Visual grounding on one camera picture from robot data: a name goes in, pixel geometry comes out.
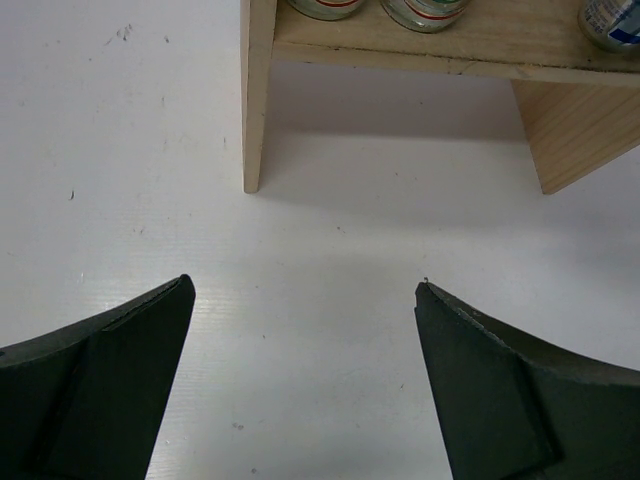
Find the wood grain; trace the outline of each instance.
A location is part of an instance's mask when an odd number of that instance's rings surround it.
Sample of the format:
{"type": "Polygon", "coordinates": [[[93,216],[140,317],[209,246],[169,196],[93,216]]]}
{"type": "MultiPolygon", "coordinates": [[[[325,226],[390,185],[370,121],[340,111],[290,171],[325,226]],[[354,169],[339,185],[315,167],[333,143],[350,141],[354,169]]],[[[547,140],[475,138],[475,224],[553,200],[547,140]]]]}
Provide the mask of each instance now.
{"type": "Polygon", "coordinates": [[[244,191],[255,193],[267,112],[277,0],[242,0],[242,152],[244,191]]]}
{"type": "Polygon", "coordinates": [[[542,191],[640,145],[640,89],[513,81],[542,191]]]}
{"type": "Polygon", "coordinates": [[[451,28],[418,34],[377,0],[321,22],[278,5],[274,57],[521,80],[640,87],[640,59],[603,52],[577,24],[581,0],[475,0],[451,28]]]}

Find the beverage can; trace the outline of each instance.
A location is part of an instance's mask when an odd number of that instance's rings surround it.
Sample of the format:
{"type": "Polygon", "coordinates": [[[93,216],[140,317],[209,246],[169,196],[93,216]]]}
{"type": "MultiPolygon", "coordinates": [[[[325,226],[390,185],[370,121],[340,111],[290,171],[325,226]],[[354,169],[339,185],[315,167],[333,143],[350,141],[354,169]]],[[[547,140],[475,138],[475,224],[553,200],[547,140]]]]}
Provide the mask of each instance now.
{"type": "Polygon", "coordinates": [[[382,0],[396,22],[418,32],[437,32],[455,22],[470,0],[382,0]]]}
{"type": "Polygon", "coordinates": [[[299,12],[318,20],[339,20],[362,6],[365,0],[289,0],[299,12]]]}
{"type": "Polygon", "coordinates": [[[587,38],[605,50],[640,48],[640,0],[585,0],[578,23],[587,38]]]}

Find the can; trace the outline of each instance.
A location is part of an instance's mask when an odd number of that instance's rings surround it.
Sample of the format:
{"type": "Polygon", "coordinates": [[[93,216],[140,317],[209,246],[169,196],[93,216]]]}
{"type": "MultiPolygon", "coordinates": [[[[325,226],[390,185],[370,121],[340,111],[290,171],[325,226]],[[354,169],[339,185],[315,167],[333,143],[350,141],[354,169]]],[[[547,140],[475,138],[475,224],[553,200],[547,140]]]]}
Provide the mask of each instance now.
{"type": "Polygon", "coordinates": [[[422,33],[442,30],[458,20],[471,0],[380,0],[403,27],[422,33]]]}
{"type": "Polygon", "coordinates": [[[640,48],[640,0],[585,0],[578,24],[589,40],[605,50],[640,48]]]}
{"type": "Polygon", "coordinates": [[[300,13],[318,20],[340,20],[355,12],[365,0],[289,0],[300,13]]]}

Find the white surface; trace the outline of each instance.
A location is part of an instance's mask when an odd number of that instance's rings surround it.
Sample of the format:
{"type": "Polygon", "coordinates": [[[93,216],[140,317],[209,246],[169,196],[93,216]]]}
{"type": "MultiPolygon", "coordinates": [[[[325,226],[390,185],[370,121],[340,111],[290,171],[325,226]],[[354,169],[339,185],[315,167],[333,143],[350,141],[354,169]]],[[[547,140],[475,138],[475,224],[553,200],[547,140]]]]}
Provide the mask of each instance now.
{"type": "Polygon", "coordinates": [[[278,65],[246,196],[233,3],[0,7],[0,345],[191,274],[154,480],[450,479],[425,275],[640,369],[638,150],[543,197],[506,82],[278,65]]]}

